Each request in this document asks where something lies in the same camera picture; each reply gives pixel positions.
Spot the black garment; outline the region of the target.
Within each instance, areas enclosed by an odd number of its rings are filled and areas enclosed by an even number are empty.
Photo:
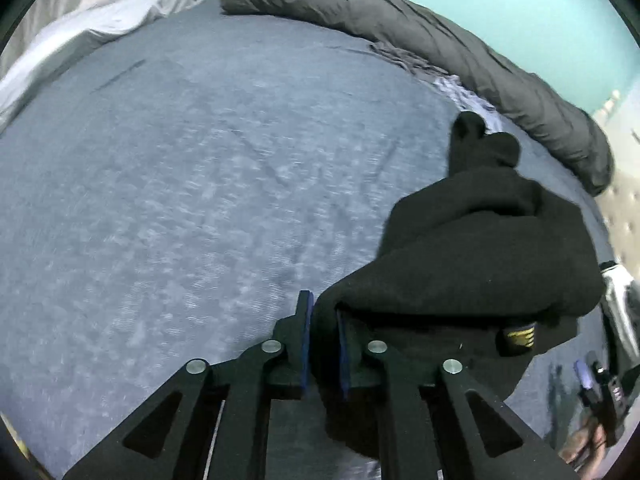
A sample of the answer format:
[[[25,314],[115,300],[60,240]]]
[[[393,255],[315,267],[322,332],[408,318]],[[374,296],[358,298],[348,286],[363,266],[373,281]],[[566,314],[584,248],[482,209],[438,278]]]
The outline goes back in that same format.
[[[604,284],[580,209],[516,167],[521,147],[458,115],[448,174],[393,208],[375,258],[330,286],[312,314],[310,366],[331,438],[375,456],[369,401],[348,372],[373,339],[431,378],[456,359],[500,398],[536,354],[573,338]]]

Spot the blue patterned bed sheet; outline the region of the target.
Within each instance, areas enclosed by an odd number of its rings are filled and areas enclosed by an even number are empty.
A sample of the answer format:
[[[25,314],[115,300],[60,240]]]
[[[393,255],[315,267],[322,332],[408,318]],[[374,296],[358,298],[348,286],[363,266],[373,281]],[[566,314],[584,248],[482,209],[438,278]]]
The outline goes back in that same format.
[[[216,0],[100,47],[1,137],[2,412],[62,477],[366,263],[456,113],[363,40]]]

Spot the dark grey rolled duvet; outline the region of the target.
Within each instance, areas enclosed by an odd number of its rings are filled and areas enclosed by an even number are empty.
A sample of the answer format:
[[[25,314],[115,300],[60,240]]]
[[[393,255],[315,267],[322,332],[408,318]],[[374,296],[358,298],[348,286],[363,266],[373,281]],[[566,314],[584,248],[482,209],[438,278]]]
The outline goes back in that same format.
[[[411,66],[434,65],[542,144],[597,196],[615,160],[604,132],[543,79],[522,70],[477,36],[409,0],[220,0],[229,14],[292,18],[367,39]]]

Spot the cream tufted headboard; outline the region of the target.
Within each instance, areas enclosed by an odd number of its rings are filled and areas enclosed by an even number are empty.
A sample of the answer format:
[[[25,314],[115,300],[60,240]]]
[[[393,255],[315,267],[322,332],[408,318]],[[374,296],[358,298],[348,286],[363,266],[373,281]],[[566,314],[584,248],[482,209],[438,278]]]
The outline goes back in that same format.
[[[639,95],[609,99],[602,127],[614,156],[612,182],[597,198],[615,259],[639,278]]]

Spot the small light blue cloth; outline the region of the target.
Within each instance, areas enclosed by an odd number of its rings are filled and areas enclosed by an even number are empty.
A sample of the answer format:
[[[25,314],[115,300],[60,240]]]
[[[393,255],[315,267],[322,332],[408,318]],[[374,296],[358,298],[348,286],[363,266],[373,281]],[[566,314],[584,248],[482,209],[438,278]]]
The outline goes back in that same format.
[[[489,133],[502,130],[503,124],[498,110],[472,90],[465,88],[456,75],[437,76],[434,86],[456,104],[460,112],[473,112],[483,118]]]

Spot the light grey pillow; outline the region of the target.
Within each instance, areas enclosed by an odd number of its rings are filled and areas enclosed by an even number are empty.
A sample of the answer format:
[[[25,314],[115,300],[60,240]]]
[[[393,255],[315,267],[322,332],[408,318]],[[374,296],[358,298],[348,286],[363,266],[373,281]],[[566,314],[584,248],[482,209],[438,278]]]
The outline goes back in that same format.
[[[198,0],[98,0],[43,27],[1,78],[1,128],[6,129],[41,86],[92,51]]]

